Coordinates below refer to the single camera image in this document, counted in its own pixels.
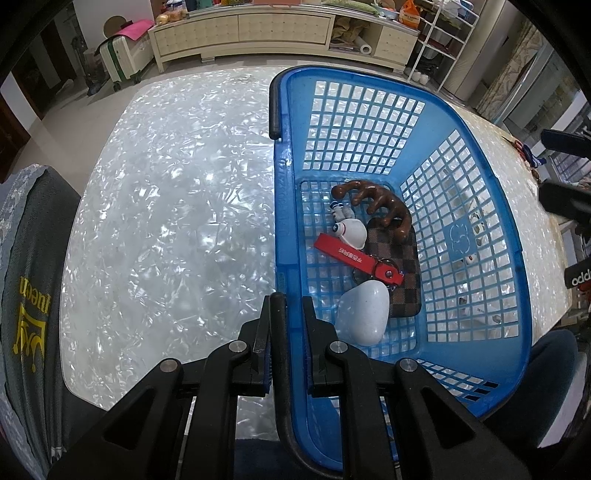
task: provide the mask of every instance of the suitcase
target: suitcase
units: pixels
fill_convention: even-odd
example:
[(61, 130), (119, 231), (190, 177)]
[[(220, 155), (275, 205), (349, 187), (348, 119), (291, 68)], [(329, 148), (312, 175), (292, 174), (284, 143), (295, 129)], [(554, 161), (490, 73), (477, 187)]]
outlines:
[(124, 35), (110, 38), (100, 46), (100, 56), (113, 80), (113, 90), (117, 92), (123, 80), (141, 82), (141, 72), (154, 58), (154, 51), (146, 32), (137, 41)]

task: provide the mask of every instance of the brown checkered card holder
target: brown checkered card holder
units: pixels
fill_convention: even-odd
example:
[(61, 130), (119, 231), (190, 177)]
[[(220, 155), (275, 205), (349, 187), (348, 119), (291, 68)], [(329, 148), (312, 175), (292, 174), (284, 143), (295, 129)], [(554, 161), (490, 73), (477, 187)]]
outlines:
[(365, 253), (380, 259), (389, 258), (403, 271), (404, 282), (390, 292), (390, 317), (414, 317), (421, 311), (421, 269), (418, 264), (417, 236), (414, 228), (405, 245), (395, 245), (393, 231), (400, 220), (382, 226), (381, 218), (372, 218), (367, 224), (368, 238)]

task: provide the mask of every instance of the yellow logo text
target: yellow logo text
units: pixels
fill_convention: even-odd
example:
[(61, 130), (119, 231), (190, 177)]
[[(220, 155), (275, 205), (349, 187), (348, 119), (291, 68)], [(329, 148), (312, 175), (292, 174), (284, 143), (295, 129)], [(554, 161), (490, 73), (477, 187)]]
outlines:
[(47, 314), (49, 311), (49, 304), (51, 302), (51, 296), (42, 294), (36, 288), (33, 288), (31, 282), (26, 277), (21, 277), (21, 287), (19, 293), (30, 301), (35, 307), (37, 307), (42, 313)]
[(39, 351), (41, 352), (41, 361), (45, 361), (45, 326), (46, 322), (35, 320), (27, 313), (25, 306), (22, 303), (20, 304), (17, 341), (12, 346), (12, 351), (15, 355), (18, 355), (20, 350), (21, 355), (24, 352), (26, 356), (32, 356), (33, 365), (31, 366), (31, 370), (33, 373), (37, 370), (37, 367), (35, 367), (37, 347), (39, 347)]

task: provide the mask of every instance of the red keychain strap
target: red keychain strap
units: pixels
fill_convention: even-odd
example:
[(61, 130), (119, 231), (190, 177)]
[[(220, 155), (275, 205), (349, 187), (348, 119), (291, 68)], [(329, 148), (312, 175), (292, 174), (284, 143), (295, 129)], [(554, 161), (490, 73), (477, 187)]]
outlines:
[(314, 246), (322, 253), (368, 275), (372, 275), (376, 280), (382, 281), (386, 285), (400, 286), (404, 281), (404, 275), (395, 266), (380, 262), (374, 257), (350, 247), (334, 236), (321, 233), (314, 242)]

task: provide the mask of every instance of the marble tabletop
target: marble tabletop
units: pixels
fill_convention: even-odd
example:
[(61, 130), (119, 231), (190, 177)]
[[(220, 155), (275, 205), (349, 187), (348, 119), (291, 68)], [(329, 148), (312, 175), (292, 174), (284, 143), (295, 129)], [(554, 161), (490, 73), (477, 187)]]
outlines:
[[(268, 87), (283, 68), (190, 74), (142, 88), (92, 172), (61, 296), (66, 385), (109, 409), (162, 358), (204, 358), (258, 317), (275, 287)], [(570, 307), (556, 221), (517, 152), (454, 107), (513, 211), (533, 340)], [(276, 439), (272, 398), (239, 402), (237, 437)]]

